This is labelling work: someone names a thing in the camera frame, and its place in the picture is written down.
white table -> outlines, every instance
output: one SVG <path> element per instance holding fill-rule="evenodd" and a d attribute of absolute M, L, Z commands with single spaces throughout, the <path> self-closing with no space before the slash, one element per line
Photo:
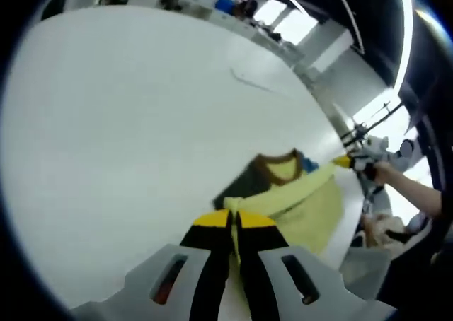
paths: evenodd
<path fill-rule="evenodd" d="M 179 243 L 258 152 L 297 147 L 320 163 L 343 152 L 281 59 L 207 22 L 133 6 L 36 25 L 14 62 L 2 114 L 11 223 L 68 307 L 108 297 L 131 268 Z M 353 173 L 337 178 L 345 214 L 322 255 L 334 268 L 362 200 Z M 220 320 L 245 320 L 234 289 L 229 282 Z"/>

person's arm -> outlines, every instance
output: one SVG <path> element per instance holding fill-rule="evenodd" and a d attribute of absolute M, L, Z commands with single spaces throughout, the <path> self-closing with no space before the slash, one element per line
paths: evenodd
<path fill-rule="evenodd" d="M 391 185 L 423 213 L 430 217 L 452 215 L 453 206 L 448 207 L 450 211 L 448 212 L 446 204 L 444 204 L 445 207 L 442 210 L 442 193 L 440 191 L 407 178 L 387 162 L 378 162 L 374 168 L 377 170 L 375 182 L 378 185 Z"/>

brown collar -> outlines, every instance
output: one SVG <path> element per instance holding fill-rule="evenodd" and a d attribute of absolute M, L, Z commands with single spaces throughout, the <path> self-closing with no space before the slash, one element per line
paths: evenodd
<path fill-rule="evenodd" d="M 294 176 L 289 180 L 284 180 L 280 177 L 277 177 L 272 171 L 270 171 L 269 167 L 267 166 L 268 163 L 286 163 L 293 158 L 296 158 L 296 169 L 294 171 Z M 302 172 L 302 160 L 300 159 L 300 152 L 298 152 L 297 149 L 293 149 L 283 156 L 264 156 L 262 154 L 258 154 L 253 160 L 253 165 L 261 172 L 261 174 L 269 183 L 274 183 L 276 185 L 286 185 L 287 183 L 299 178 Z"/>

hand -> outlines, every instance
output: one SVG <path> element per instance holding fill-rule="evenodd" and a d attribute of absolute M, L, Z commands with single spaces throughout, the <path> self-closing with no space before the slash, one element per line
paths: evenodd
<path fill-rule="evenodd" d="M 376 177 L 374 182 L 379 185 L 385 185 L 389 181 L 389 175 L 393 169 L 390 163 L 388 162 L 376 162 L 374 164 L 374 169 L 376 169 Z"/>

white tabletop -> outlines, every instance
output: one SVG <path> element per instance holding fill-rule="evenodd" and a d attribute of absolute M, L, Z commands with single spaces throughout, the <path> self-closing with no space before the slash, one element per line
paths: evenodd
<path fill-rule="evenodd" d="M 1 181 L 23 250 L 68 307 L 102 300 L 192 221 L 257 153 L 343 152 L 275 55 L 190 17 L 91 8 L 35 26 L 6 87 Z M 322 255 L 337 267 L 362 200 L 339 170 L 345 214 Z M 219 320 L 244 320 L 231 282 Z"/>

